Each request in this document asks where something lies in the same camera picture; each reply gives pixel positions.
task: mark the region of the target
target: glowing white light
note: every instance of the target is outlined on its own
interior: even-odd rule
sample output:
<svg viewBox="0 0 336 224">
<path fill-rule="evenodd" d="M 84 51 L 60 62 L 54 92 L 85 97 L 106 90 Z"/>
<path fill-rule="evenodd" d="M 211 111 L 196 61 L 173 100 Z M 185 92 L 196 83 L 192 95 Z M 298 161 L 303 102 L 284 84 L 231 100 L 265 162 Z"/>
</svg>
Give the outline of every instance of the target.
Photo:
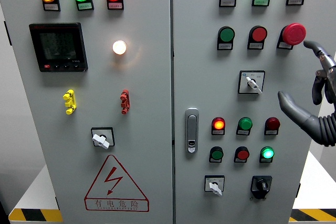
<svg viewBox="0 0 336 224">
<path fill-rule="evenodd" d="M 113 43 L 113 52 L 117 55 L 122 55 L 126 52 L 126 43 L 122 40 L 118 40 Z"/>
</svg>

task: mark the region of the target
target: red fuse holder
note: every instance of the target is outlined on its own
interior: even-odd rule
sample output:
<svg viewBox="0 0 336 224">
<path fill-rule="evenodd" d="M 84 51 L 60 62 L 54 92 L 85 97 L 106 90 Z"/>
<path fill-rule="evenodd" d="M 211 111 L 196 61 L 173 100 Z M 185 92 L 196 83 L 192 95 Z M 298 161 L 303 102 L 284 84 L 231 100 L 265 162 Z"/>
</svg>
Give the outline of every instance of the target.
<svg viewBox="0 0 336 224">
<path fill-rule="evenodd" d="M 130 96 L 129 96 L 129 92 L 127 89 L 124 89 L 121 93 L 120 96 L 120 100 L 121 100 L 121 113 L 122 114 L 127 114 L 130 110 L 131 104 L 130 104 Z"/>
</svg>

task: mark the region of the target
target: black switch knob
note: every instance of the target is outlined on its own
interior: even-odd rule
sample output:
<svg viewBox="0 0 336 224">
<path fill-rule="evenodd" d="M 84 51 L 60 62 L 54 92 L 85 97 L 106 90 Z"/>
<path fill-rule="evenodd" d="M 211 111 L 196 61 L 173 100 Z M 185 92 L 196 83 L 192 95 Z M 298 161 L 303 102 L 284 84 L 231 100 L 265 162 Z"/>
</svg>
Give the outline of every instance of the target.
<svg viewBox="0 0 336 224">
<path fill-rule="evenodd" d="M 268 185 L 265 180 L 261 179 L 257 182 L 257 189 L 259 191 L 267 191 L 267 187 Z"/>
</svg>

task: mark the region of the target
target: high voltage warning sign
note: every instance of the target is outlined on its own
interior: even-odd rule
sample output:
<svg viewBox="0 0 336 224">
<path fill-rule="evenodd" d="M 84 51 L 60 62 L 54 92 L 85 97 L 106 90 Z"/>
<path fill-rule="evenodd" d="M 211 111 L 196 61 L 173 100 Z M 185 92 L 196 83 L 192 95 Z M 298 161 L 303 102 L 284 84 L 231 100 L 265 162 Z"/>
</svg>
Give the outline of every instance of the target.
<svg viewBox="0 0 336 224">
<path fill-rule="evenodd" d="M 149 211 L 146 195 L 114 155 L 106 158 L 84 201 L 93 211 Z"/>
</svg>

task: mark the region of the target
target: gray robotic arm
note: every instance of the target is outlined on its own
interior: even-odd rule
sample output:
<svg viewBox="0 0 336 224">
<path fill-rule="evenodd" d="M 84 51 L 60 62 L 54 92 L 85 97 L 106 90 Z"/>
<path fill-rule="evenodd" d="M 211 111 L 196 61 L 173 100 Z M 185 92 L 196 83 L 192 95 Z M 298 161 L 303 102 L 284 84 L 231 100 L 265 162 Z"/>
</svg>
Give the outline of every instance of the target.
<svg viewBox="0 0 336 224">
<path fill-rule="evenodd" d="M 304 41 L 303 45 L 313 50 L 319 58 L 323 70 L 316 72 L 316 78 L 312 89 L 312 98 L 315 105 L 322 102 L 322 88 L 326 99 L 333 103 L 336 110 L 336 63 L 322 48 L 314 41 Z M 300 126 L 315 142 L 324 146 L 335 146 L 336 142 L 336 115 L 317 117 L 307 110 L 295 104 L 294 99 L 285 92 L 278 92 L 281 110 L 298 126 Z"/>
</svg>

